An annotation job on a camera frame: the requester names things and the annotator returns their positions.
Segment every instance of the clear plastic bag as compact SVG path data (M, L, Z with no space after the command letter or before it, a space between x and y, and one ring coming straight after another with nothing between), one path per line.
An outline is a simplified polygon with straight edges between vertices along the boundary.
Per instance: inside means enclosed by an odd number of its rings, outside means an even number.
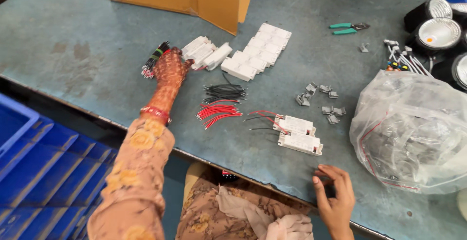
M380 70L360 93L350 141L389 187L423 194L467 188L467 94L445 82Z

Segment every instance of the red wire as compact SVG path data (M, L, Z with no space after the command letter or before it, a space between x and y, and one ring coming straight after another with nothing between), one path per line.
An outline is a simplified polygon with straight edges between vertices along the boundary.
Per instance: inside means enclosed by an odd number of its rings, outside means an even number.
M238 100L222 99L222 100L218 100L218 101L211 102L211 103L209 103L209 104L207 104L207 105L209 106L209 105L211 105L211 104L214 104L214 103L217 103L217 102L221 102L221 101L232 101L232 102L240 103L240 101L238 101Z
M242 113L219 115L216 120L214 120L211 123L207 124L205 129L211 127L211 125L213 125L219 119L228 118L228 117L238 117L238 116L242 116L242 115L243 115Z
M363 139L368 135L370 134L370 132L372 132L379 124L382 123L382 120L376 124L373 129L370 129L370 131L368 131L363 137L361 137L360 139L360 148L361 150L363 151L363 153L365 154L365 158L367 159L367 162L368 162L368 165L370 165L370 168L371 168L371 172L373 173L373 175L377 178L377 175L375 174L375 170L373 170L373 166L371 166L371 163L370 163L370 159L368 158L367 156L367 153L365 152L365 149L363 148ZM382 183L387 183L389 185L394 185L394 186L397 186L397 187L403 187L403 188L407 188L407 189L414 189L414 190L420 190L419 188L414 188L414 187L408 187L408 186L403 186L403 185L397 185L397 184L394 184L394 183L389 183L389 182L385 182L385 181L381 181Z
M279 117L280 119L282 119L282 116L280 116L279 114L276 114L276 113L274 113L274 112L271 112L271 111L254 111L254 112L248 113L248 115L253 114L253 113L255 113L255 112L268 112L268 113L274 114L274 115L276 115L277 117Z
M202 106L202 109L200 112L196 114L196 117L199 118L200 120L204 120L208 117L211 117L215 114L222 113L221 115L214 116L213 118L209 119L208 121L204 122L203 125L206 125L205 129L209 128L211 125L213 125L216 121L222 118L228 118L228 117L237 117L237 116L242 116L242 113L238 112L238 108L235 107L236 104L234 105L226 105L226 104L216 104L213 105L214 103L217 102L236 102L240 103L238 100L218 100L211 102L207 105L205 104L200 104Z
M203 70L203 69L205 69L205 68L207 68L207 65L205 65L205 66L202 66L202 67L200 67L200 68L197 68L197 69L194 69L194 70L195 70L195 71L198 71L198 70Z
M209 112L209 113L206 113L206 114L201 114L201 115L198 115L198 118L200 120L203 120L205 118L208 118L214 114L218 114L218 113L237 113L237 111L213 111L213 112Z
M205 124L207 124L207 123L210 123L210 122L213 121L213 120L215 121L215 120L217 120L218 118L223 118L224 116L227 116L227 115L231 115L231 113L215 116L215 117L213 117L212 119L210 119L210 120L206 121L205 123L203 123L203 125L205 125Z
M257 112L257 111L255 111L255 112L258 113L259 115L263 116L263 117L266 117L263 113L259 113L259 112ZM274 124L276 124L277 126L279 126L279 128L281 128L281 129L284 131L285 135L289 135L289 132L286 131L283 127L281 127L281 125L277 124L275 121L273 121L273 120L270 119L270 118L267 118L267 117L266 117L266 119L272 121L272 123L274 123Z

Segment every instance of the black spotlight housing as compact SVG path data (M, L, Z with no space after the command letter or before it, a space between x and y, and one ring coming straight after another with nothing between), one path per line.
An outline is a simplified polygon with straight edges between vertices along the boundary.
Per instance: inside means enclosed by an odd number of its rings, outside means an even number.
M427 0L405 15L405 30L412 33L421 23L437 17L452 18L451 6L446 0Z
M420 24L409 35L405 44L413 52L434 55L458 44L462 30L457 22L450 18L433 18Z
M462 29L467 29L467 3L451 4L452 19L459 23Z
M464 30L462 31L462 36L460 37L460 40L457 43L457 45L443 52L443 56L446 59L455 58L458 55L466 53L466 52L467 52L467 30Z
M436 64L431 74L435 79L447 82L453 88L467 92L467 53Z

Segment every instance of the gray plastic clip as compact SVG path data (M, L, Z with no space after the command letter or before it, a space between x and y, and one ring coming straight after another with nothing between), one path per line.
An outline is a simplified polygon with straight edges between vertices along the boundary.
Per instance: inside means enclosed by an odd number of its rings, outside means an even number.
M337 92L335 91L330 91L328 95L329 95L329 98L331 99L337 99L339 97L339 95L337 95Z
M320 85L319 86L319 91L323 93L329 93L332 90L331 86L325 86L325 85Z
M318 88L318 85L316 85L314 82L312 82L305 89L308 91L308 93L310 93L311 95L314 95L317 88Z
M334 114L335 114L336 116L342 116L342 115L346 114L346 108L344 108L344 107L342 107L342 108L334 108L332 111L334 112Z
M368 47L369 45L370 45L369 43L361 44L361 46L359 46L358 48L360 49L360 52L362 52L362 53L368 53L367 47Z
M330 123L331 125L340 122L340 120L338 120L334 114L328 115L328 116L327 116L327 120L329 121L329 123Z
M323 110L324 115L329 115L329 114L331 114L333 112L332 106L330 106L330 107L321 107L321 109Z
M303 93L295 97L296 102L300 106L309 106L310 102L308 101L312 96L309 93Z

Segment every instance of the floral clothing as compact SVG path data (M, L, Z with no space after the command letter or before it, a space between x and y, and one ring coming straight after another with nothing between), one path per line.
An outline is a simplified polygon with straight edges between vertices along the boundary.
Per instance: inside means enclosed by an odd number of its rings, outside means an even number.
M133 121L106 177L103 201L88 221L90 240L164 240L163 168L174 142L172 133L159 122ZM183 205L176 240L257 239L247 221L219 211L215 198L219 183L212 172L203 173L193 185ZM224 186L274 219L309 211L303 204L245 180Z

